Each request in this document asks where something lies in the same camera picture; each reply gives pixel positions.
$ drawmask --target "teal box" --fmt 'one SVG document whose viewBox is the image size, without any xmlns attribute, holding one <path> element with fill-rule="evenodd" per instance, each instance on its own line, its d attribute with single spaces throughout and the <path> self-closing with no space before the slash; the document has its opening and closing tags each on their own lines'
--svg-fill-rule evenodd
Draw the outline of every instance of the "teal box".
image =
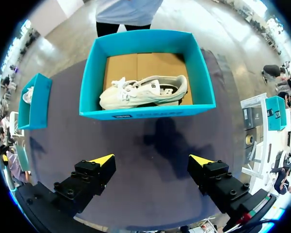
<svg viewBox="0 0 291 233">
<path fill-rule="evenodd" d="M 183 54 L 189 75 L 193 105 L 102 110 L 99 105 L 99 96 L 103 91 L 107 58 L 150 52 Z M 196 115 L 215 107 L 212 83 L 206 63 L 191 33 L 168 30 L 136 30 L 102 36 L 94 41 L 83 74 L 79 106 L 80 116 L 99 120 L 175 117 Z"/>
<path fill-rule="evenodd" d="M 279 96 L 267 98 L 266 109 L 268 117 L 268 130 L 278 131 L 287 126 L 285 100 Z"/>
<path fill-rule="evenodd" d="M 31 104 L 23 100 L 29 87 L 34 86 Z M 36 74 L 21 91 L 18 107 L 18 128 L 35 130 L 48 125 L 48 103 L 52 80 L 42 74 Z"/>
</svg>

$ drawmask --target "tape roll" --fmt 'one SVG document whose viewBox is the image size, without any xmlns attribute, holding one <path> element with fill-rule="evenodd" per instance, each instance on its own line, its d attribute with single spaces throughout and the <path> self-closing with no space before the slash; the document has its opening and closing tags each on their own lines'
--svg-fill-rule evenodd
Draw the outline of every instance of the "tape roll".
<svg viewBox="0 0 291 233">
<path fill-rule="evenodd" d="M 246 136 L 246 144 L 247 145 L 252 145 L 253 144 L 253 136 L 252 135 L 247 135 Z"/>
</svg>

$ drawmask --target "round table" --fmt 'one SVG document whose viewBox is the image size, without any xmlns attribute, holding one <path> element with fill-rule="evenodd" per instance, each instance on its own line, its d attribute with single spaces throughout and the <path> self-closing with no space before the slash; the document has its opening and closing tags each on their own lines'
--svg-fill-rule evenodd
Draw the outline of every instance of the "round table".
<svg viewBox="0 0 291 233">
<path fill-rule="evenodd" d="M 116 172 L 77 217 L 127 230 L 169 229 L 218 213 L 187 172 L 189 154 L 222 160 L 239 174 L 222 71 L 203 50 L 217 107 L 196 116 L 99 121 L 79 116 L 85 61 L 52 77 L 48 127 L 26 134 L 33 177 L 53 190 L 74 164 L 115 154 Z"/>
</svg>

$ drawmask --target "concrete floor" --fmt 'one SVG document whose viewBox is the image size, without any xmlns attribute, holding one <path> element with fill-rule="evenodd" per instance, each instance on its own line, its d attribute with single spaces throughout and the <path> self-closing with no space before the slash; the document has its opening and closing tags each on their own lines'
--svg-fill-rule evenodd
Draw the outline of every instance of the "concrete floor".
<svg viewBox="0 0 291 233">
<path fill-rule="evenodd" d="M 97 38 L 95 8 L 95 1 L 87 2 L 28 49 L 19 65 L 16 76 L 19 86 L 10 105 L 11 111 L 18 110 L 19 92 L 36 73 L 51 77 L 87 58 Z M 200 47 L 225 56 L 240 100 L 264 92 L 268 96 L 275 94 L 274 83 L 266 86 L 260 71 L 266 64 L 280 65 L 283 61 L 262 36 L 228 6 L 211 0 L 164 0 L 151 28 L 191 32 Z"/>
</svg>

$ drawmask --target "white sneaker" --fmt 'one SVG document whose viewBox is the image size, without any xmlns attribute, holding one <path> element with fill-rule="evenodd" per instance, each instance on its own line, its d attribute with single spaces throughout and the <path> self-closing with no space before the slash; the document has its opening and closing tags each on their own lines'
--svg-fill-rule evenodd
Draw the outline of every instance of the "white sneaker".
<svg viewBox="0 0 291 233">
<path fill-rule="evenodd" d="M 182 99 L 188 90 L 188 83 L 183 75 L 151 76 L 141 81 L 112 81 L 113 86 L 100 95 L 103 109 L 128 109 L 144 104 L 163 104 Z"/>
</svg>

